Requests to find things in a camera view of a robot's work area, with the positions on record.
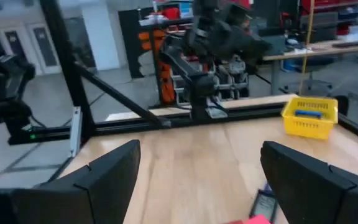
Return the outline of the white door with window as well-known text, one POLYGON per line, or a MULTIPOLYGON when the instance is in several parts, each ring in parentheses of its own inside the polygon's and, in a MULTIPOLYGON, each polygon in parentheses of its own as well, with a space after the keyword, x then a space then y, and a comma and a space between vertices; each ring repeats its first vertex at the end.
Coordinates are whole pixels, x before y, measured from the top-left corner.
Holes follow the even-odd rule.
POLYGON ((43 23, 28 25, 42 75, 60 73, 61 67, 48 27, 43 23))
POLYGON ((3 32, 13 54, 18 55, 22 60, 28 61, 19 34, 16 30, 5 30, 3 32))

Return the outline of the white metal corner bracket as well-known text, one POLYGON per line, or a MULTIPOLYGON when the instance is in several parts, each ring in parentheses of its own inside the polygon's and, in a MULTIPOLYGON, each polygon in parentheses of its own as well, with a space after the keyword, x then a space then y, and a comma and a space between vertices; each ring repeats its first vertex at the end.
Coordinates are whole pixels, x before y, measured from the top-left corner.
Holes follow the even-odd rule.
POLYGON ((74 107, 70 128, 70 157, 74 158, 81 145, 83 113, 80 106, 74 107))

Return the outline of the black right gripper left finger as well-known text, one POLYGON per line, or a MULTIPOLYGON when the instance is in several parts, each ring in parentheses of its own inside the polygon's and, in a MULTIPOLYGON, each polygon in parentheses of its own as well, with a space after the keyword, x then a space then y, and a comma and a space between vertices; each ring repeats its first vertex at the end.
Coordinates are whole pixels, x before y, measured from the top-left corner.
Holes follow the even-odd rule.
POLYGON ((0 189, 0 224, 123 224, 141 158, 131 140, 30 189, 0 189))

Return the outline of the red cabinet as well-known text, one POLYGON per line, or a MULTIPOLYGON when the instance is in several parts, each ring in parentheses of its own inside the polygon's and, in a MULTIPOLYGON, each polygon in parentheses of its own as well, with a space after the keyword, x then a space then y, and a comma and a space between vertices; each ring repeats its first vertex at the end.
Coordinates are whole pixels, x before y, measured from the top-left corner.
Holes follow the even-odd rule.
POLYGON ((358 22, 358 0, 314 0, 310 43, 335 40, 358 22))

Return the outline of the yellow plastic basket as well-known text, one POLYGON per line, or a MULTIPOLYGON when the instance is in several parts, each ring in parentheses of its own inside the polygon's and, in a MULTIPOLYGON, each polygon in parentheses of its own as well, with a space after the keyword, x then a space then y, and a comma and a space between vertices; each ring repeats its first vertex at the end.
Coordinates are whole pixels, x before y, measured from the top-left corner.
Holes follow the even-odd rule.
POLYGON ((287 134, 326 140, 338 123, 338 101, 334 98, 294 97, 287 102, 281 115, 287 134), (297 117, 295 110, 320 111, 323 117, 297 117))

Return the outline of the black digital timer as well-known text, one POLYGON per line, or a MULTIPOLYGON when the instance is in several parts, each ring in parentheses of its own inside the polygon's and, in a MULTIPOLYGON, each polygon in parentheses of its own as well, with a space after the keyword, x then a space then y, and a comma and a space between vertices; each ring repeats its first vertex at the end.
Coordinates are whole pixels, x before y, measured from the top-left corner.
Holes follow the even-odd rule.
POLYGON ((256 198, 252 204, 249 217, 263 215, 271 224, 274 224, 278 208, 278 201, 269 184, 264 189, 257 191, 256 198))

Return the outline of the dark blue block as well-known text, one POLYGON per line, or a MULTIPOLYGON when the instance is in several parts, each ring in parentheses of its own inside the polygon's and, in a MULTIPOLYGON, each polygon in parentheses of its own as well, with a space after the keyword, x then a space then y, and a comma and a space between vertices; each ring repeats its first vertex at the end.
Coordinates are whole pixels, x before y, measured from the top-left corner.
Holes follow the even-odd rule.
POLYGON ((320 111, 308 111, 308 110, 295 110, 294 115, 297 117, 321 119, 323 113, 320 111))

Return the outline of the black rack with parts bins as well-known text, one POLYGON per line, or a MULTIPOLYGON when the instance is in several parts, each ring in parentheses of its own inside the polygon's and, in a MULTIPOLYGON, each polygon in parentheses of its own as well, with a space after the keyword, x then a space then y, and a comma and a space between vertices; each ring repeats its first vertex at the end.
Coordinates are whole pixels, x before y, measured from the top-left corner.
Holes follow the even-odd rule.
POLYGON ((148 28, 139 21, 153 14, 153 0, 120 0, 118 12, 127 62, 132 78, 152 77, 156 80, 159 105, 174 103, 171 68, 160 61, 158 50, 166 36, 164 29, 152 25, 148 28))

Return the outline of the small pink block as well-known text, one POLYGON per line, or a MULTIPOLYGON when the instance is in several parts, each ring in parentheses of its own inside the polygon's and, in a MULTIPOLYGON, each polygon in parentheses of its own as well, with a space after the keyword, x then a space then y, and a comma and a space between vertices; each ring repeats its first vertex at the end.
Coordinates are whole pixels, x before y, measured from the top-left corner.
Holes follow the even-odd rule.
POLYGON ((244 220, 242 224, 271 224, 271 223, 263 215, 255 215, 247 220, 244 220))

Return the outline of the black aluminium frame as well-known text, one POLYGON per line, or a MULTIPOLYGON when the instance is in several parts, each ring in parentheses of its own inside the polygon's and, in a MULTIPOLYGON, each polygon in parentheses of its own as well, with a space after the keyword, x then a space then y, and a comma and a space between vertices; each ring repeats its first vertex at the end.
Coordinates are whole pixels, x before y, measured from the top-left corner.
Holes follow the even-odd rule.
MULTIPOLYGON (((145 110, 137 103, 124 96, 121 92, 108 85, 85 67, 78 64, 73 56, 73 50, 68 40, 68 33, 63 23, 61 10, 57 0, 39 0, 47 22, 58 59, 62 66, 63 76, 70 92, 74 106, 80 106, 83 113, 81 144, 95 136, 109 134, 124 134, 160 129, 184 128, 204 124, 243 121, 248 119, 269 118, 280 116, 286 103, 267 103, 259 106, 241 106, 225 108, 227 117, 208 120, 195 120, 190 116, 190 108, 183 108, 178 114, 157 116, 145 110), (113 97, 120 104, 138 115, 134 119, 122 119, 95 123, 91 114, 90 105, 86 98, 82 80, 86 79, 100 90, 113 97)), ((35 130, 18 130, 11 133, 8 140, 10 145, 30 144, 36 142, 60 141, 70 138, 70 126, 62 128, 38 128, 35 130)))

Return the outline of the wooden desk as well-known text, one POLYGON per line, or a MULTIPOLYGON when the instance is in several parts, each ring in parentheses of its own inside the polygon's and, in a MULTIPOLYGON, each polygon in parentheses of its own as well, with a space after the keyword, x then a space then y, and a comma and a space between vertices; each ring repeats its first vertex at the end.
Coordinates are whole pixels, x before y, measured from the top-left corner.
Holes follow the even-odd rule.
POLYGON ((278 67, 280 64, 277 62, 277 60, 358 52, 358 46, 341 48, 341 49, 333 47, 333 44, 341 44, 341 43, 346 43, 346 41, 333 40, 333 41, 317 42, 314 44, 310 44, 309 46, 307 46, 305 50, 292 51, 280 55, 265 56, 263 58, 264 61, 273 61, 272 72, 271 72, 270 94, 271 95, 278 94, 278 89, 279 89, 278 67))

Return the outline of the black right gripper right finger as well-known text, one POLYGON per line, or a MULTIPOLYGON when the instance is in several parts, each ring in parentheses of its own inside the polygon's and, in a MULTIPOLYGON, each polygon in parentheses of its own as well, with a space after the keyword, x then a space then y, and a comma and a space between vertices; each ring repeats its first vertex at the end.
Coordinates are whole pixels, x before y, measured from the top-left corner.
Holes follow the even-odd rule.
POLYGON ((358 175, 273 141, 260 163, 289 224, 358 224, 358 175))

